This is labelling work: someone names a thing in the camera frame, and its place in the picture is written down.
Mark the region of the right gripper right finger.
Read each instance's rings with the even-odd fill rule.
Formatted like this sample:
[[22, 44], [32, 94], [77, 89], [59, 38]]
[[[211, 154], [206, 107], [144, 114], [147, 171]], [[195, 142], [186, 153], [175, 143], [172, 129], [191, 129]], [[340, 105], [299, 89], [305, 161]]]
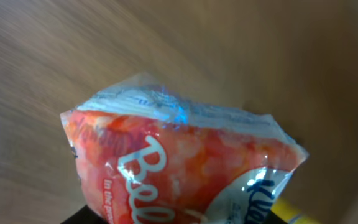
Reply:
[[263, 224], [288, 224], [286, 221], [282, 220], [278, 215], [269, 211]]

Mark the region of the yellow lidded small bottle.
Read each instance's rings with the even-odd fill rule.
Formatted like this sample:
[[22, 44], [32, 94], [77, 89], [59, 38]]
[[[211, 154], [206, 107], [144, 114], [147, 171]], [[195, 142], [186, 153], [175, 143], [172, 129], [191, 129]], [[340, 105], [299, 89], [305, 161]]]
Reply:
[[320, 224], [319, 221], [305, 215], [284, 199], [278, 198], [271, 211], [287, 224]]

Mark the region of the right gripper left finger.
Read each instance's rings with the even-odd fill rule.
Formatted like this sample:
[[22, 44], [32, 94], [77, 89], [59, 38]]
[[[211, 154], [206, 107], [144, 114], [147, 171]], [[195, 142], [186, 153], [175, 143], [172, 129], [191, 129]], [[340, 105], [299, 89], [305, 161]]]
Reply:
[[108, 222], [85, 205], [61, 224], [108, 224]]

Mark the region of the red white small carton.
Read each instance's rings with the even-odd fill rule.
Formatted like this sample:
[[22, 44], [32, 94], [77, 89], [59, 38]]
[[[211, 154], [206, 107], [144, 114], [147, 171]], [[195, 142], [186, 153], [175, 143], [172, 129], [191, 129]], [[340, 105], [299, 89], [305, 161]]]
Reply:
[[269, 114], [196, 103], [146, 73], [60, 118], [108, 223], [262, 223], [308, 157]]

